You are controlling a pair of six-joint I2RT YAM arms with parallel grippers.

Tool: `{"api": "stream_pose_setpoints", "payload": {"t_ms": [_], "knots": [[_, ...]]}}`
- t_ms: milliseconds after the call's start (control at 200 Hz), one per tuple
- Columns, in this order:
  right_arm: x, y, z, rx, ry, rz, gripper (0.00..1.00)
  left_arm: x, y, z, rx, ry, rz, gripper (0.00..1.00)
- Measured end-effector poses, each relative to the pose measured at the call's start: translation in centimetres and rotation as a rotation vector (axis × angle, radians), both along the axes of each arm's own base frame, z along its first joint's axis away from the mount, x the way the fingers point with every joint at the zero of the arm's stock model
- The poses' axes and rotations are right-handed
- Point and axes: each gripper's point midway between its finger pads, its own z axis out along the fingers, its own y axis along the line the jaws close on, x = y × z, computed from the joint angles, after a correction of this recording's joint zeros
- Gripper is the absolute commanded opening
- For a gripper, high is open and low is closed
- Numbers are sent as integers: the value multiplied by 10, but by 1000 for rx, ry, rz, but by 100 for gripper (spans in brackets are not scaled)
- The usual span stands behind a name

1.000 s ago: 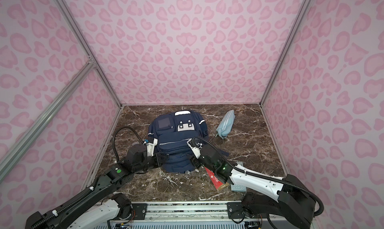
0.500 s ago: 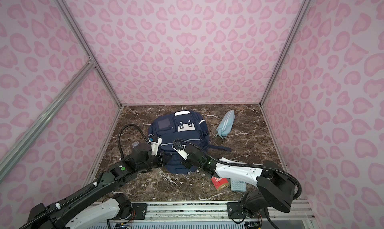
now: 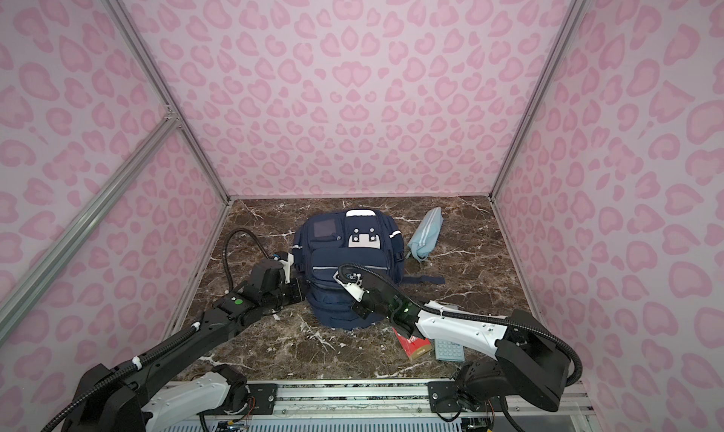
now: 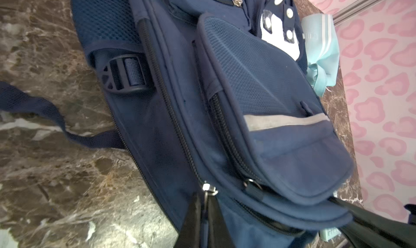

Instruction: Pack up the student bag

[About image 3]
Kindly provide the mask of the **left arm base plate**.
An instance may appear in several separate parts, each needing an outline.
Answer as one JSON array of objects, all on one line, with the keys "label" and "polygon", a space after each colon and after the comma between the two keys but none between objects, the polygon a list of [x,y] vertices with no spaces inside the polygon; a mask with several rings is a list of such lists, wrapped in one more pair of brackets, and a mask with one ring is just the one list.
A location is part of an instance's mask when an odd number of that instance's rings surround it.
[{"label": "left arm base plate", "polygon": [[252,383],[232,387],[221,410],[232,416],[271,415],[275,408],[278,385]]}]

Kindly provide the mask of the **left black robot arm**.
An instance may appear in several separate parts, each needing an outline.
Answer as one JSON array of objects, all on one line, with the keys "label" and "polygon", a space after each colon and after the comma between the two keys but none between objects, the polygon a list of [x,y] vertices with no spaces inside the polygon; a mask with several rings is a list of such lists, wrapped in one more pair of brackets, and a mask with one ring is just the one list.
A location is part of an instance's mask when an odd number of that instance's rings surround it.
[{"label": "left black robot arm", "polygon": [[151,349],[109,369],[97,364],[77,384],[73,400],[44,431],[145,431],[160,419],[150,403],[166,384],[204,354],[252,324],[302,301],[292,268],[296,248],[266,253],[241,285],[233,285],[194,322]]}]

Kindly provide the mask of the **navy blue student backpack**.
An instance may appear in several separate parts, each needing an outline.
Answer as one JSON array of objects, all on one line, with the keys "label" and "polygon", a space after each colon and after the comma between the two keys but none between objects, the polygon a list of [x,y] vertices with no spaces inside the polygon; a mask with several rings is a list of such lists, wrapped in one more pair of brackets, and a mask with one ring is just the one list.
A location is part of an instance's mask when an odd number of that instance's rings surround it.
[{"label": "navy blue student backpack", "polygon": [[295,232],[291,253],[307,283],[305,298],[316,319],[329,328],[353,330],[382,320],[360,317],[353,297],[335,280],[339,266],[352,263],[384,275],[396,285],[442,285],[443,277],[405,274],[405,243],[394,219],[378,209],[346,209],[317,214]]}]

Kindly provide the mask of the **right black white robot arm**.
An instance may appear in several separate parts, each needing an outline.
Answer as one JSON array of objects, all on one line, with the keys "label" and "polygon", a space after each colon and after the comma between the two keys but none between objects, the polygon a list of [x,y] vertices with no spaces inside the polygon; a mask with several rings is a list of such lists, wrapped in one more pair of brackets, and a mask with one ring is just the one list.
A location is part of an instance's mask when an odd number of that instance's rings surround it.
[{"label": "right black white robot arm", "polygon": [[488,357],[485,364],[465,364],[456,377],[456,390],[473,402],[516,395],[538,409],[556,412],[565,389],[583,374],[573,347],[525,311],[498,317],[435,301],[423,304],[358,264],[342,264],[333,279],[354,299],[353,311],[359,316],[378,314],[407,339],[449,341]]}]

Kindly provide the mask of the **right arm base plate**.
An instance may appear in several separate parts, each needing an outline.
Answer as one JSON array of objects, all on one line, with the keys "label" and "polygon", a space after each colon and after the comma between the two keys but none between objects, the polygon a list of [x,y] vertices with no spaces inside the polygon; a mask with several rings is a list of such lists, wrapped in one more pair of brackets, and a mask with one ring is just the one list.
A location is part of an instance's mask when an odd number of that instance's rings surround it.
[{"label": "right arm base plate", "polygon": [[426,384],[426,387],[428,404],[433,413],[452,416],[458,411],[463,415],[500,412],[498,398],[492,398],[486,402],[474,400],[470,395],[462,394],[452,380],[431,381]]}]

